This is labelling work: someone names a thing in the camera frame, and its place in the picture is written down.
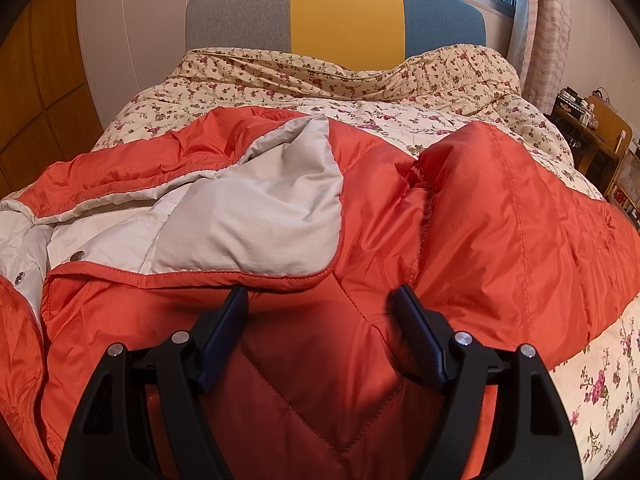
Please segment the wooden desk with clutter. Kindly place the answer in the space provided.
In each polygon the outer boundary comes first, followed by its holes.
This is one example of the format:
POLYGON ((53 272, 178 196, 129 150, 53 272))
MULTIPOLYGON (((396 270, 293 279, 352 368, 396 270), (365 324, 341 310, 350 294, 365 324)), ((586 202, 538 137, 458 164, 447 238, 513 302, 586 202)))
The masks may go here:
POLYGON ((631 126, 604 99, 582 98, 568 87, 556 96, 550 120, 570 146, 574 167, 605 195, 628 151, 631 126))

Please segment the brown wooden wardrobe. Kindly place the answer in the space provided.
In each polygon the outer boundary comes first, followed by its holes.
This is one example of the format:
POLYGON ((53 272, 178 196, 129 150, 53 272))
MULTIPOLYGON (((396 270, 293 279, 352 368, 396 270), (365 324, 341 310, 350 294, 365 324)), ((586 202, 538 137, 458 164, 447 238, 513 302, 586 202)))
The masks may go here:
POLYGON ((1 43, 1 194, 90 151, 102 132, 76 0, 30 0, 1 43))

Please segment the small-floral pillow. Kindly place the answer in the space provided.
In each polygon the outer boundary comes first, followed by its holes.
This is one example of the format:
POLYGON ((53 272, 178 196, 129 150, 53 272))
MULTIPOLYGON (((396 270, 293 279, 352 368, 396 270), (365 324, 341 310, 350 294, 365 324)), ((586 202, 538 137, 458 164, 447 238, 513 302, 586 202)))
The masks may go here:
POLYGON ((461 115, 521 94, 514 67, 499 52, 472 44, 427 51, 389 70, 348 70, 320 58, 271 50, 201 48, 189 51, 166 82, 221 102, 255 102, 263 93, 409 102, 461 115))

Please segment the right floral curtain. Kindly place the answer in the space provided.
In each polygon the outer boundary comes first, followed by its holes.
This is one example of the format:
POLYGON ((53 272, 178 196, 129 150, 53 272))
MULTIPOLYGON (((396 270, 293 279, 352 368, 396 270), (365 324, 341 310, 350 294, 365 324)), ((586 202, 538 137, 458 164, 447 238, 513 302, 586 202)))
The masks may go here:
POLYGON ((524 99, 549 114, 561 90, 570 46, 572 0, 525 0, 521 83, 524 99))

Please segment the grey yellow blue headboard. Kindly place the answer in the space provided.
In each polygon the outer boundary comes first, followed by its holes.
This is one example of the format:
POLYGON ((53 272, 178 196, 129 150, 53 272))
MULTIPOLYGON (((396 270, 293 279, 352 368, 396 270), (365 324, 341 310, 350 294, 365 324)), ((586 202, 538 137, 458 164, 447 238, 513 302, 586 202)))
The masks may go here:
POLYGON ((390 70, 454 44, 486 42, 463 0, 190 0, 186 47, 307 55, 348 70, 390 70))

